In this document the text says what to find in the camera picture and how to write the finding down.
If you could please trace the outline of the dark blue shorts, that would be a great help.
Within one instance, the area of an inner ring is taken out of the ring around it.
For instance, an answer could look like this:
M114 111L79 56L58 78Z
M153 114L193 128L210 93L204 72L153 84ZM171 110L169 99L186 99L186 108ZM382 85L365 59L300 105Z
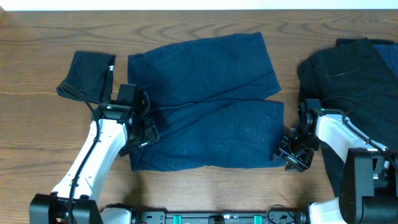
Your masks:
M284 106L263 36L233 34L128 57L127 80L149 96L160 138L130 152L132 170L268 168L284 133Z

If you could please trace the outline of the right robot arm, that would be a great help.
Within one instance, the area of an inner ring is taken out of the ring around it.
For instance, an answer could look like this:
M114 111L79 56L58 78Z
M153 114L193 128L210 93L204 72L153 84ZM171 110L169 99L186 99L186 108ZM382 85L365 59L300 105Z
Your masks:
M317 149L331 149L343 164L336 198L314 202L296 223L397 223L397 154L373 141L340 110L298 108L300 122L274 151L287 169L303 172Z

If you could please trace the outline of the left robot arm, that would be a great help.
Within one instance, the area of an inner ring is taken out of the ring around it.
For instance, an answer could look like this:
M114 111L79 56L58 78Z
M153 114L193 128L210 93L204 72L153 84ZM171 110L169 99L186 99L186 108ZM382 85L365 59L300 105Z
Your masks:
M116 156L159 140L147 117L149 107L111 101L92 111L88 137L64 178L50 194L36 194L29 206L31 223L141 223L140 213L122 203L98 208L104 182Z

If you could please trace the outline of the folded black cloth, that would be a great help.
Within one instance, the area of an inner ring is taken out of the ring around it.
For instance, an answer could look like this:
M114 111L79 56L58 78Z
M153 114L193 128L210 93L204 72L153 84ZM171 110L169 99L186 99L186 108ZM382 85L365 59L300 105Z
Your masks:
M90 103L110 101L115 61L116 56L112 54L78 50L63 82Z

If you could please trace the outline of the black garment pile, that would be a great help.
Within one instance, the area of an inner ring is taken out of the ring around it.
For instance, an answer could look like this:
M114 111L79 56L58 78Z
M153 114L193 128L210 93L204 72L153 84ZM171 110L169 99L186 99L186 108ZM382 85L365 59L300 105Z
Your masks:
M397 76L373 45L390 40L338 39L297 68L299 100L319 99L339 109L373 141L397 152Z

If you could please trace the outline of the blue garment at edge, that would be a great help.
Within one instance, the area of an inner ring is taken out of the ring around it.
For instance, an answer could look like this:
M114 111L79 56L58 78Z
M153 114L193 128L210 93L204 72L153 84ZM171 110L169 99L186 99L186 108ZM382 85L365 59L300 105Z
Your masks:
M387 66L397 76L397 44L392 45L373 45L373 47L379 52L382 59L386 62Z

